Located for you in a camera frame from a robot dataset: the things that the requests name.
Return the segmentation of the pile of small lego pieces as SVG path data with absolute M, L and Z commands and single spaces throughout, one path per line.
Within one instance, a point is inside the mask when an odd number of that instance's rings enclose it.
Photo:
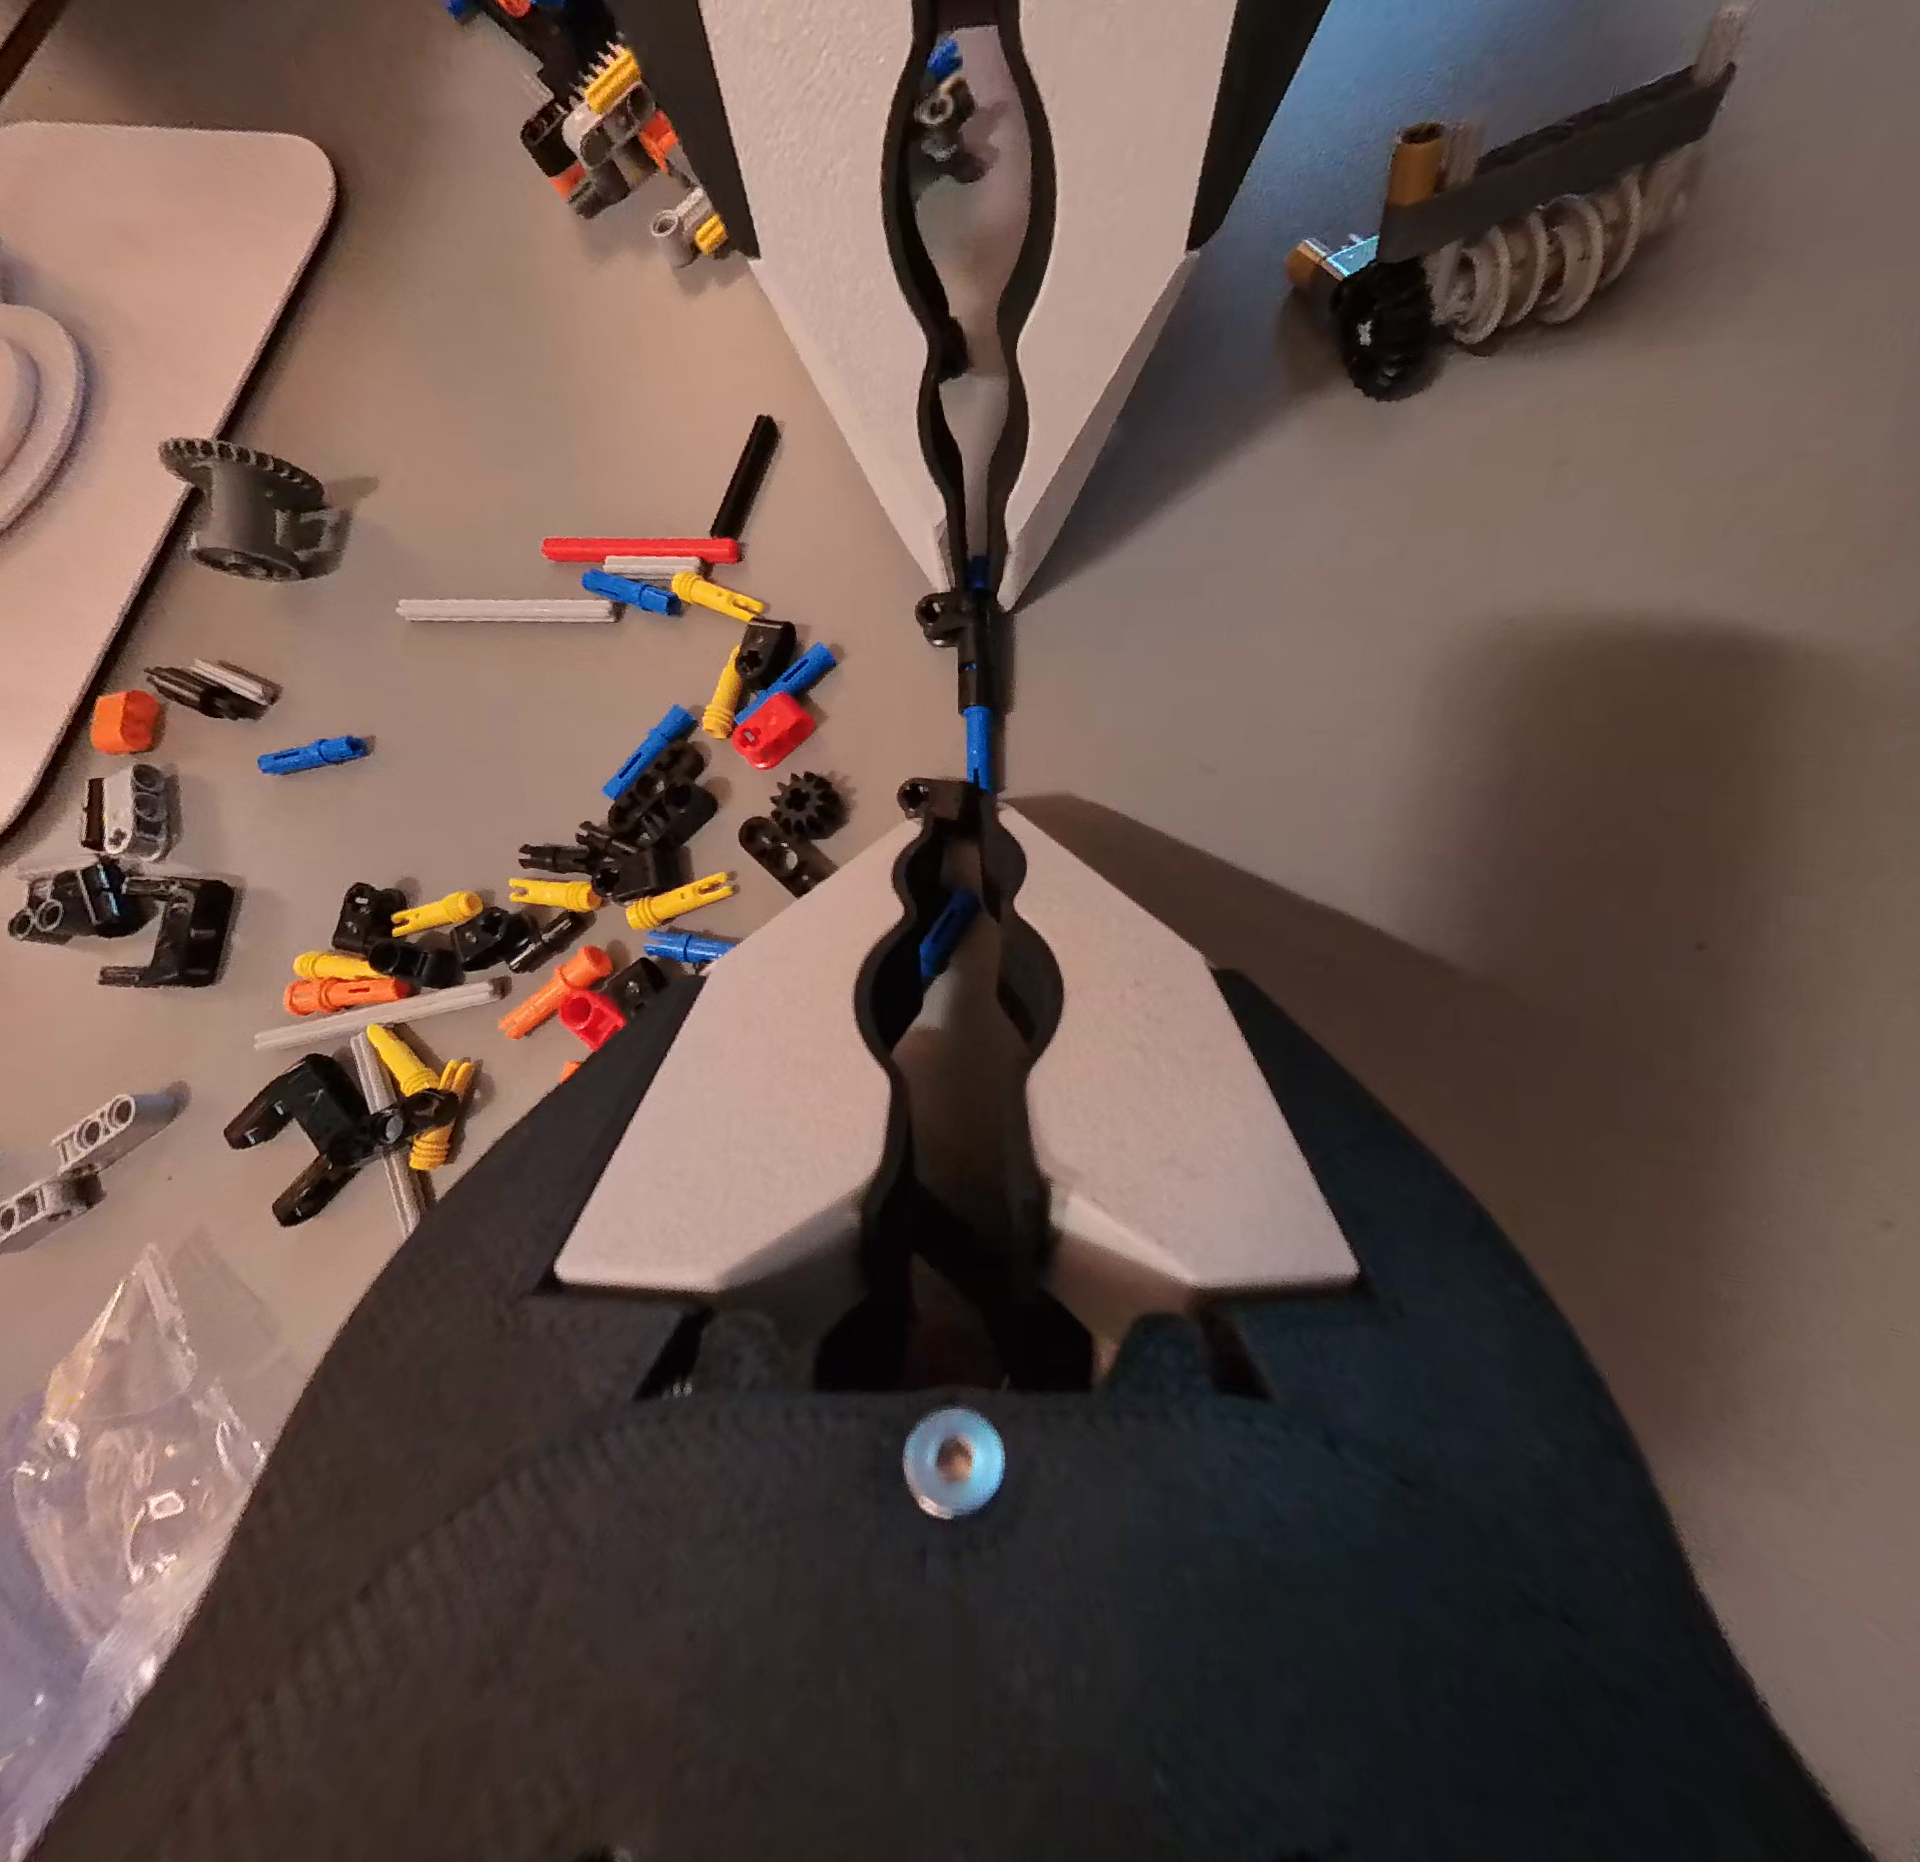
M 413 1024 L 426 1010 L 503 1005 L 505 1039 L 566 1026 L 593 1049 L 639 1016 L 666 966 L 717 963 L 728 944 L 689 919 L 729 899 L 738 881 L 689 874 L 689 850 L 721 806 L 704 742 L 756 775 L 784 766 L 810 737 L 808 694 L 832 668 L 835 651 L 804 647 L 790 621 L 736 621 L 707 704 L 666 710 L 611 776 L 604 818 L 518 850 L 505 904 L 473 890 L 425 904 L 397 887 L 345 890 L 328 942 L 295 960 L 280 992 L 283 1032 L 296 1038 L 283 1071 L 329 1058 L 374 1110 L 401 1110 L 403 1142 L 359 1173 L 380 1166 L 397 1179 L 403 1232 L 461 1148 L 479 1074 L 473 1058 L 421 1052 Z

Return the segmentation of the light grey lego liftarm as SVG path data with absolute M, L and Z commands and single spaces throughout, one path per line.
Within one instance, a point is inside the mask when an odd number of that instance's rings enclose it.
M 15 1253 L 84 1217 L 103 1198 L 101 1174 L 90 1163 L 46 1174 L 2 1200 L 2 1253 Z
M 61 1173 L 103 1170 L 163 1129 L 182 1110 L 174 1087 L 120 1095 L 53 1137 Z

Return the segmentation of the lego beam with white gears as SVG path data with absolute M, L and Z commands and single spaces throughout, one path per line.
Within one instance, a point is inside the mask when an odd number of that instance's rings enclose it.
M 1352 386 L 1409 398 L 1445 352 L 1581 319 L 1684 216 L 1751 18 L 1724 2 L 1689 64 L 1500 145 L 1476 120 L 1406 123 L 1378 228 L 1285 258 Z

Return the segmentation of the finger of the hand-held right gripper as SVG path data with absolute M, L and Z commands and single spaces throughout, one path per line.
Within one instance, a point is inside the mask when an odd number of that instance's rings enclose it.
M 997 600 L 1015 605 L 1118 424 L 1188 273 L 1188 229 L 1238 0 L 1015 0 L 1052 156 L 1044 269 L 1013 341 L 1025 451 Z
M 698 0 L 752 269 L 929 579 L 964 552 L 937 413 L 941 294 L 908 198 L 931 0 Z

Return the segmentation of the multicolour lego chassis assembly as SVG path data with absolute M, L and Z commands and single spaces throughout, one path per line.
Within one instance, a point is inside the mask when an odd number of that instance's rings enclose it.
M 461 25 L 489 23 L 531 57 L 543 97 L 520 145 L 576 218 L 593 222 L 661 176 L 675 194 L 653 212 L 650 234 L 669 260 L 683 267 L 733 250 L 606 0 L 445 0 L 445 12 Z

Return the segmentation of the black grey lego connector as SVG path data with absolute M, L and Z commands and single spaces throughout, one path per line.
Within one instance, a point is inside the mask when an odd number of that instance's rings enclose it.
M 280 698 L 275 681 L 205 660 L 150 666 L 144 678 L 157 698 L 214 720 L 262 720 Z

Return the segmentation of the black lego axle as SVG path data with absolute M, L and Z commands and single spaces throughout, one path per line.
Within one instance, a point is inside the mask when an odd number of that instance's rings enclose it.
M 756 413 L 707 529 L 710 540 L 742 540 L 779 448 L 780 424 L 765 412 Z

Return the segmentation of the dark grey lego differential gear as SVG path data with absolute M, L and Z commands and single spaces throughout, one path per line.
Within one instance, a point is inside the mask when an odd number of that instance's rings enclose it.
M 203 499 L 191 538 L 203 567 L 291 584 L 322 576 L 340 552 L 345 513 L 298 465 L 234 441 L 203 438 L 162 441 L 157 458 Z

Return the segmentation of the blue black lego axle assembly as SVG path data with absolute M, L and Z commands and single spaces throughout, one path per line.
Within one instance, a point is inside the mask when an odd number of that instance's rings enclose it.
M 955 705 L 964 725 L 966 781 L 974 789 L 993 793 L 999 664 L 989 557 L 968 556 L 955 585 L 925 595 L 916 604 L 916 624 L 929 647 L 951 652 Z M 978 916 L 978 885 L 953 883 L 921 940 L 917 965 L 922 984 L 933 984 L 950 971 Z

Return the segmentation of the empty clear plastic bag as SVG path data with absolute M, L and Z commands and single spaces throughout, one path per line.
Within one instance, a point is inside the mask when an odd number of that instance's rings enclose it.
M 301 1392 L 273 1308 L 200 1227 L 144 1247 L 4 1417 L 2 1748 L 53 1738 L 113 1633 L 152 1634 L 227 1541 Z

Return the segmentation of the grey lego connector block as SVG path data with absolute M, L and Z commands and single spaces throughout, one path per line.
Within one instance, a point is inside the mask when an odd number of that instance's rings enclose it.
M 84 785 L 79 842 L 98 857 L 163 862 L 176 845 L 176 776 L 152 762 L 96 775 Z

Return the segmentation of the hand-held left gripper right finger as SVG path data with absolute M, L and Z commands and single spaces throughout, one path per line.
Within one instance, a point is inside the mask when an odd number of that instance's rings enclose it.
M 1027 1078 L 1055 1294 L 1350 1286 L 1355 1256 L 1212 965 L 1018 810 L 1065 1006 Z

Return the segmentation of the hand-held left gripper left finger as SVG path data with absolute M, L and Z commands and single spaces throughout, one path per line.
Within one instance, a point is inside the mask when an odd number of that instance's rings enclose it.
M 903 902 L 895 825 L 707 975 L 556 1273 L 679 1298 L 857 1298 L 892 1085 L 852 995 Z

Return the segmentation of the black lego pin connector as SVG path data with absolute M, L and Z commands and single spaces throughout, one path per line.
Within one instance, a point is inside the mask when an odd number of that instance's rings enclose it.
M 147 922 L 118 861 L 36 876 L 7 924 L 25 944 L 68 944 L 79 937 L 129 937 Z

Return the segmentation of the black lego bracket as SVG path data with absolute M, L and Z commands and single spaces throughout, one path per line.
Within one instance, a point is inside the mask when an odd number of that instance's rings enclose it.
M 147 965 L 106 965 L 106 988 L 203 988 L 218 981 L 239 891 L 205 876 L 131 876 L 127 898 L 157 907 L 157 942 Z
M 403 1142 L 401 1110 L 374 1110 L 345 1068 L 322 1055 L 305 1055 L 268 1081 L 227 1122 L 224 1142 L 243 1152 L 286 1129 L 301 1129 L 315 1159 L 273 1204 L 280 1227 L 322 1214 L 374 1154 Z

